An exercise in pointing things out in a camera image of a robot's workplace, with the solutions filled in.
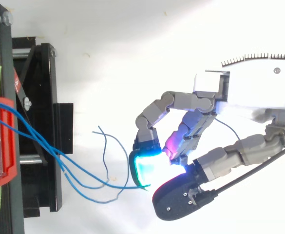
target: cyan glowing fingertip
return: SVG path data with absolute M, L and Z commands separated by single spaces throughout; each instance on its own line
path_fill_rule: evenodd
M 138 156 L 135 159 L 135 166 L 140 184 L 150 184 L 145 189 L 151 192 L 168 180 L 186 172 L 183 166 L 170 165 L 170 160 L 165 153 Z

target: robotic hand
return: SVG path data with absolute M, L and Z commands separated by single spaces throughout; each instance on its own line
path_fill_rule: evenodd
M 199 87 L 201 81 L 216 81 L 217 90 Z M 153 127 L 170 109 L 186 110 L 178 130 L 161 149 Z M 187 155 L 196 149 L 203 131 L 217 114 L 234 108 L 249 110 L 250 118 L 264 123 L 266 134 L 253 135 L 225 148 L 216 148 L 187 165 Z M 226 188 L 271 163 L 285 148 L 285 55 L 252 54 L 227 60 L 217 71 L 195 76 L 193 93 L 165 92 L 136 119 L 139 129 L 130 154 L 134 182 L 141 185 L 137 159 L 165 152 L 171 164 L 185 167 L 185 173 L 161 185 L 153 195 L 160 219 L 175 220 L 210 203 Z M 204 191 L 200 185 L 231 172 L 240 165 L 261 164 L 248 175 L 218 190 Z

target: small wire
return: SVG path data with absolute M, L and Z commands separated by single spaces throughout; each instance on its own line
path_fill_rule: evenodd
M 279 159 L 281 156 L 285 155 L 285 149 L 278 152 L 275 156 L 271 157 L 267 161 L 263 162 L 259 166 L 255 167 L 254 169 L 250 170 L 249 172 L 245 173 L 244 175 L 236 178 L 235 180 L 231 181 L 230 183 L 220 187 L 216 190 L 216 192 L 222 193 L 223 191 L 227 190 L 228 188 L 231 188 L 233 185 L 236 185 L 237 183 L 241 182 L 242 180 L 250 177 L 251 175 L 255 174 L 256 172 L 259 172 L 261 169 L 265 168 L 269 164 L 273 163 L 275 160 Z
M 129 159 L 128 159 L 128 154 L 127 154 L 127 152 L 126 152 L 124 146 L 122 145 L 122 143 L 121 143 L 116 137 L 114 137 L 113 135 L 109 135 L 109 134 L 106 134 L 106 136 L 114 138 L 114 139 L 118 142 L 118 144 L 120 145 L 120 147 L 123 149 L 123 151 L 124 151 L 124 153 L 125 153 L 125 155 L 126 155 L 126 160 L 127 160 L 127 179 L 126 179 L 126 182 L 125 182 L 125 185 L 124 185 L 124 187 L 126 187 L 126 186 L 127 186 L 127 183 L 128 183 L 128 180 L 129 180 Z M 118 199 L 118 196 L 119 196 L 123 191 L 124 191 L 124 189 L 122 189 L 122 190 L 116 195 L 116 199 Z
M 107 167 L 107 164 L 105 163 L 105 151 L 107 149 L 107 137 L 106 135 L 104 134 L 104 132 L 102 131 L 102 129 L 100 128 L 100 126 L 98 126 L 98 128 L 100 129 L 100 131 L 102 132 L 102 134 L 104 135 L 104 140 L 105 140 L 105 143 L 104 143 L 104 150 L 103 150 L 103 155 L 102 155 L 102 161 L 103 161 L 103 164 L 104 164 L 104 167 L 105 167 L 105 170 L 107 172 L 107 183 L 110 181 L 110 178 L 109 178 L 109 170 L 108 170 L 108 167 Z
M 236 137 L 238 138 L 238 140 L 241 140 L 241 139 L 239 138 L 239 135 L 235 132 L 235 130 L 234 130 L 233 128 L 231 128 L 229 125 L 227 125 L 226 123 L 223 123 L 222 121 L 220 121 L 220 120 L 217 119 L 217 118 L 215 118 L 215 120 L 218 121 L 219 123 L 222 123 L 223 125 L 227 126 L 228 128 L 230 128 L 230 129 L 234 132 L 234 134 L 236 135 Z

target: black metal frame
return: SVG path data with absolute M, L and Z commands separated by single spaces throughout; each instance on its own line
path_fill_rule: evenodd
M 0 5 L 0 16 L 7 11 Z M 9 98 L 16 104 L 14 89 L 14 70 L 12 60 L 11 29 L 0 22 L 0 96 Z M 16 135 L 16 156 L 18 175 L 2 186 L 0 210 L 0 234 L 24 234 L 22 189 L 19 164 L 19 145 Z
M 28 57 L 14 59 L 14 66 L 23 87 L 18 92 L 17 110 L 51 146 L 71 154 L 73 104 L 57 103 L 53 46 L 47 43 L 32 45 Z M 32 102 L 29 111 L 23 107 L 26 97 Z M 21 131 L 26 132 L 21 123 L 19 126 Z M 19 137 L 19 147 L 21 155 L 38 154 L 42 159 L 39 164 L 21 165 L 24 217 L 39 216 L 40 207 L 49 207 L 51 212 L 58 211 L 62 207 L 62 194 L 61 170 L 56 160 L 41 146 L 23 136 Z
M 0 16 L 7 11 L 0 5 Z M 29 48 L 27 58 L 12 59 L 12 49 Z M 0 96 L 14 101 L 28 122 L 49 142 L 66 154 L 73 152 L 73 104 L 57 103 L 55 53 L 50 44 L 35 45 L 35 38 L 12 39 L 11 28 L 0 22 Z M 14 67 L 22 83 L 16 102 Z M 32 107 L 26 111 L 23 99 Z M 15 119 L 15 126 L 26 132 Z M 23 234 L 23 217 L 39 216 L 40 207 L 56 212 L 62 207 L 61 171 L 55 159 L 32 140 L 16 135 L 18 175 L 2 186 L 0 234 Z M 19 164 L 19 152 L 40 155 L 42 163 Z

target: black cable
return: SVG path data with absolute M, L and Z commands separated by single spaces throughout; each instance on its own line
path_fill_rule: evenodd
M 233 128 L 231 128 L 229 125 L 223 123 L 222 121 L 220 121 L 220 120 L 218 120 L 218 119 L 216 119 L 216 118 L 215 118 L 215 120 L 218 121 L 218 122 L 220 122 L 220 123 L 222 123 L 223 125 L 227 126 L 228 128 L 230 128 L 230 129 L 234 132 L 234 134 L 236 135 L 236 137 L 238 138 L 238 140 L 241 140 L 241 139 L 239 138 L 239 135 L 235 132 L 235 130 L 234 130 Z
M 101 131 L 102 134 L 104 135 L 104 139 L 105 139 L 104 150 L 103 150 L 103 155 L 102 155 L 102 161 L 103 161 L 105 170 L 106 170 L 106 172 L 107 172 L 107 182 L 109 182 L 109 181 L 110 181 L 110 178 L 109 178 L 109 170 L 108 170 L 107 164 L 105 163 L 105 151 L 106 151 L 106 148 L 107 148 L 107 137 L 106 137 L 106 135 L 104 134 L 104 132 L 102 131 L 102 129 L 100 128 L 100 126 L 98 126 L 98 128 L 100 129 L 100 131 Z
M 231 188 L 233 185 L 236 185 L 237 183 L 239 183 L 242 180 L 250 177 L 251 175 L 255 174 L 256 172 L 259 172 L 261 169 L 265 168 L 267 165 L 271 164 L 272 162 L 274 162 L 275 160 L 277 160 L 278 158 L 280 158 L 283 155 L 285 155 L 285 149 L 278 152 L 275 156 L 271 157 L 270 159 L 263 162 L 262 164 L 255 167 L 254 169 L 250 170 L 249 172 L 245 173 L 244 175 L 242 175 L 242 176 L 236 178 L 235 180 L 231 181 L 230 183 L 220 187 L 219 189 L 216 190 L 216 192 L 219 194 L 219 193 L 227 190 L 228 188 Z

